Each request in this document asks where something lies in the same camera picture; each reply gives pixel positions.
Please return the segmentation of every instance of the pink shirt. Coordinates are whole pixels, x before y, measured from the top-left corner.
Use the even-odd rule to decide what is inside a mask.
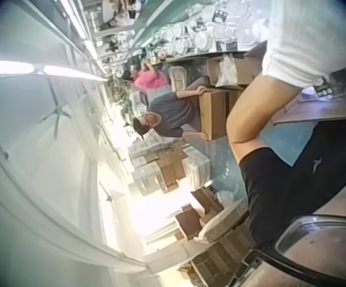
[[[168,85],[166,77],[160,72],[140,71],[134,85],[142,89],[160,88]]]

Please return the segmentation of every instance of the person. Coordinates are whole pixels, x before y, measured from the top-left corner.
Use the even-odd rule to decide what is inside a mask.
[[[257,249],[265,252],[274,246],[299,216],[335,215],[346,221],[346,120],[318,123],[293,167],[258,141],[233,152],[248,194],[250,230]],[[317,218],[312,218],[312,226]],[[303,237],[287,244],[282,255],[334,280],[346,280],[346,228],[338,219],[329,219],[332,228],[304,230]],[[314,275],[300,280],[296,276],[304,271],[291,276],[272,264],[263,260],[258,268],[250,266],[251,272],[234,286],[340,286],[314,284]]]
[[[144,115],[133,119],[133,128],[141,136],[154,129],[167,138],[201,137],[207,140],[205,133],[187,132],[181,128],[194,119],[198,109],[190,97],[201,96],[207,91],[207,86],[210,86],[208,77],[201,77],[189,85],[187,90],[172,91],[155,98]]]
[[[141,61],[141,71],[139,72],[125,70],[122,79],[133,81],[133,84],[142,90],[161,88],[169,85],[168,78],[160,70],[155,69],[148,59]]]
[[[254,140],[303,88],[344,68],[346,7],[340,1],[273,0],[262,73],[229,114],[230,144]]]

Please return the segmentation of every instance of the black hair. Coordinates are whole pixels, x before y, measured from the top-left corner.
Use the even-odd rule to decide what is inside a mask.
[[[137,118],[133,118],[132,125],[134,130],[140,135],[143,136],[149,132],[150,128],[148,126],[143,126]]]
[[[130,72],[130,70],[125,70],[123,75],[121,76],[121,79],[123,79],[124,81],[132,81],[132,73]]]

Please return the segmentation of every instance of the gray shirt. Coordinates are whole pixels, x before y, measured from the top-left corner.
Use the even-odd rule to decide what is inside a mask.
[[[180,138],[183,135],[181,126],[189,124],[195,115],[188,99],[179,99],[175,92],[155,98],[149,104],[148,111],[161,116],[161,122],[154,130],[167,138]]]

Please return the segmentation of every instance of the fluorescent light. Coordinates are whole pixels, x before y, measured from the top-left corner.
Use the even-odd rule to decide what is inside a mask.
[[[92,42],[89,40],[85,40],[85,46],[87,47],[89,53],[92,55],[92,57],[97,60],[98,59],[98,55],[97,55],[97,51],[95,46],[93,46]]]
[[[153,41],[153,37],[150,37],[148,40],[146,40],[143,44],[142,44],[142,48],[148,46],[151,42]]]
[[[34,66],[28,63],[0,61],[0,75],[30,74],[34,70]]]
[[[104,66],[102,65],[101,61],[100,60],[97,60],[97,65],[100,67],[101,71],[104,73],[104,74],[107,74],[107,72],[105,71],[104,69]]]
[[[108,79],[100,78],[92,74],[76,71],[69,68],[57,67],[57,66],[45,66],[43,69],[44,73],[52,76],[70,77],[70,78],[81,78],[94,81],[108,81]]]
[[[72,10],[72,7],[71,7],[71,4],[69,4],[69,1],[68,0],[60,0],[61,1],[61,4],[63,5],[66,13],[70,16],[70,15],[73,15],[73,10]]]
[[[73,13],[73,9],[71,7],[71,4],[69,4],[68,0],[60,0],[61,4],[63,5],[66,13],[68,14],[69,18],[71,19],[71,22],[73,26],[76,28],[78,35],[81,39],[86,39],[86,35],[84,32],[84,29],[81,27],[80,23],[78,22],[75,14]]]

